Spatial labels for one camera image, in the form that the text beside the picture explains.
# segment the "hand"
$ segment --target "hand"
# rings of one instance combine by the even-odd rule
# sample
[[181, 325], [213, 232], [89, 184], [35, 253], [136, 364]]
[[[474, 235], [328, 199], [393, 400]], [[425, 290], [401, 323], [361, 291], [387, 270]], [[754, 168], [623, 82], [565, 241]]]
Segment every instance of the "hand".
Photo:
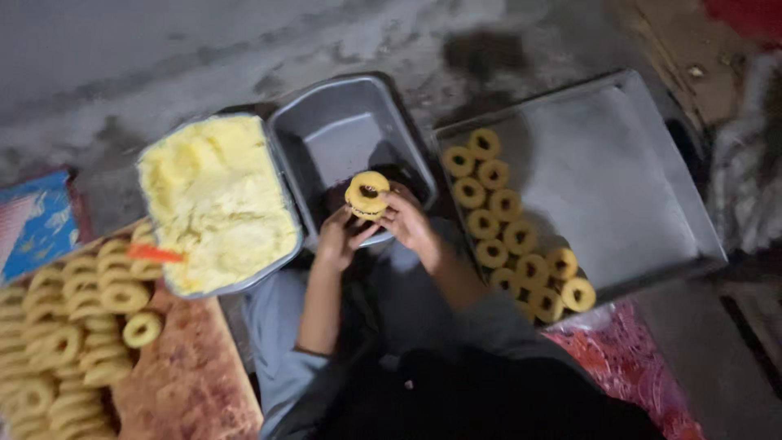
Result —
[[418, 254], [431, 254], [436, 250], [438, 236], [423, 213], [421, 205], [406, 186], [391, 182], [391, 191], [380, 194], [389, 204], [386, 213], [378, 220], [408, 249]]
[[345, 205], [323, 222], [320, 243], [315, 254], [315, 265], [342, 272], [353, 261], [356, 249], [380, 229], [380, 225], [375, 224], [353, 236], [353, 232], [367, 221], [359, 218], [348, 226], [352, 215], [350, 207]]

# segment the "gray pants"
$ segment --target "gray pants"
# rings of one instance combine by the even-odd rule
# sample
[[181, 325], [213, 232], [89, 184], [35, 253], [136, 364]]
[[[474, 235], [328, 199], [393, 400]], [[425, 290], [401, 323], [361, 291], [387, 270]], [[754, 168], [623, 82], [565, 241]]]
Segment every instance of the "gray pants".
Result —
[[[432, 226], [444, 240], [464, 249], [453, 224], [434, 218]], [[455, 343], [454, 315], [413, 251], [392, 242], [378, 257], [368, 282], [378, 295], [382, 336], [390, 353], [447, 350]], [[283, 355], [296, 342], [306, 288], [306, 272], [281, 270], [245, 297], [244, 316], [264, 411], [289, 392], [289, 383], [275, 377]]]

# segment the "concrete floor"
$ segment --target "concrete floor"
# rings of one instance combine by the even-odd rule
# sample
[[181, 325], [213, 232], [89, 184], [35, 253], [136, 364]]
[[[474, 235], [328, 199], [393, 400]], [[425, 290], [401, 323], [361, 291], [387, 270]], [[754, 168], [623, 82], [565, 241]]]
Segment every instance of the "concrete floor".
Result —
[[[2, 2], [0, 41], [0, 186], [76, 168], [97, 234], [144, 215], [132, 167], [143, 146], [195, 115], [272, 108], [337, 74], [391, 75], [424, 136], [627, 67], [683, 119], [600, 0]], [[708, 438], [773, 438], [780, 403], [699, 292], [645, 294], [642, 313]]]

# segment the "red cloth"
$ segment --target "red cloth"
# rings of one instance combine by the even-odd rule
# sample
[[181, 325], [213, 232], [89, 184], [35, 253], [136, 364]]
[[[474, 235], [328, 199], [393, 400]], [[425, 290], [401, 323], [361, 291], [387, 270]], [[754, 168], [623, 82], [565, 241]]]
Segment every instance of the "red cloth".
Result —
[[747, 38], [782, 41], [782, 0], [704, 0], [704, 4], [711, 17]]
[[630, 300], [615, 305], [600, 330], [548, 330], [546, 337], [576, 358], [611, 397], [649, 412], [668, 440], [703, 440], [683, 393]]

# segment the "metal tray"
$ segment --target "metal tray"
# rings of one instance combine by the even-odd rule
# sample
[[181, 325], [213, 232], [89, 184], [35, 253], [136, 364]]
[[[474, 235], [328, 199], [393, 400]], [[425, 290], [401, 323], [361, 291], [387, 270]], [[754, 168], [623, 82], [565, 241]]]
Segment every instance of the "metal tray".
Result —
[[440, 128], [433, 141], [440, 149], [464, 145], [481, 127], [500, 136], [508, 188], [518, 191], [541, 236], [537, 251], [569, 245], [598, 303], [725, 264], [689, 171], [637, 72]]
[[[235, 113], [225, 113], [223, 110], [221, 112], [218, 112], [219, 114], [209, 116], [209, 117], [194, 117], [193, 119], [180, 124], [177, 126], [174, 130], [172, 130], [170, 133], [165, 135], [161, 139], [165, 139], [170, 135], [173, 135], [174, 133], [182, 130], [183, 128], [187, 127], [190, 124], [195, 124], [198, 122], [204, 122], [208, 121], [210, 119], [218, 119], [218, 118], [225, 118], [225, 117], [237, 117], [237, 116], [250, 116], [250, 117], [258, 117], [260, 121], [260, 129], [261, 133], [263, 133], [264, 136], [266, 136], [266, 143], [268, 145], [268, 152], [270, 153], [270, 159], [271, 164], [274, 167], [274, 172], [277, 174], [277, 180], [280, 184], [280, 190], [282, 191], [282, 198], [285, 201], [285, 208], [288, 210], [288, 213], [291, 215], [291, 219], [293, 221], [293, 227], [296, 229], [296, 245], [293, 247], [293, 250], [290, 251], [287, 255], [280, 257], [277, 261], [271, 263], [270, 265], [266, 266], [265, 268], [261, 269], [259, 272], [256, 272], [255, 275], [252, 275], [248, 277], [247, 279], [243, 281], [239, 281], [238, 283], [229, 284], [227, 286], [220, 287], [218, 289], [212, 290], [210, 292], [193, 292], [192, 294], [183, 294], [179, 291], [177, 286], [169, 281], [167, 277], [165, 277], [166, 286], [168, 287], [168, 290], [177, 295], [180, 298], [185, 299], [198, 299], [198, 298], [206, 298], [211, 297], [215, 295], [226, 295], [226, 294], [235, 294], [238, 292], [241, 292], [245, 289], [250, 288], [256, 283], [259, 283], [263, 278], [269, 276], [273, 272], [276, 272], [279, 270], [282, 266], [286, 265], [289, 261], [293, 260], [295, 256], [301, 252], [303, 246], [304, 246], [304, 232], [301, 225], [301, 222], [299, 221], [299, 215], [296, 213], [296, 203], [293, 200], [293, 197], [291, 196], [290, 190], [288, 188], [288, 185], [286, 185], [285, 182], [285, 176], [280, 172], [280, 164], [279, 164], [279, 152], [277, 150], [277, 146], [274, 144], [273, 139], [268, 135], [269, 131], [266, 127], [266, 124], [264, 123], [263, 119], [260, 119], [260, 117], [256, 114], [250, 114], [250, 113], [244, 113], [244, 112], [235, 112]], [[137, 166], [138, 161], [141, 160], [142, 155], [146, 150], [151, 148], [155, 145], [153, 143], [152, 145], [147, 146], [145, 149], [141, 151], [138, 155], [137, 160]], [[141, 191], [142, 196], [144, 197], [144, 201], [146, 203], [147, 212], [149, 212], [149, 199], [146, 196], [146, 193], [144, 192], [144, 189], [141, 188], [141, 184], [139, 182], [139, 190]], [[153, 223], [155, 222], [155, 219], [153, 216], [149, 216]]]
[[[404, 180], [429, 209], [437, 186], [418, 144], [395, 104], [390, 87], [374, 75], [321, 82], [276, 111], [271, 138], [280, 146], [282, 167], [291, 183], [311, 243], [331, 214], [325, 194], [358, 172], [375, 169]], [[334, 198], [341, 198], [341, 193]], [[387, 231], [361, 246], [390, 240]]]

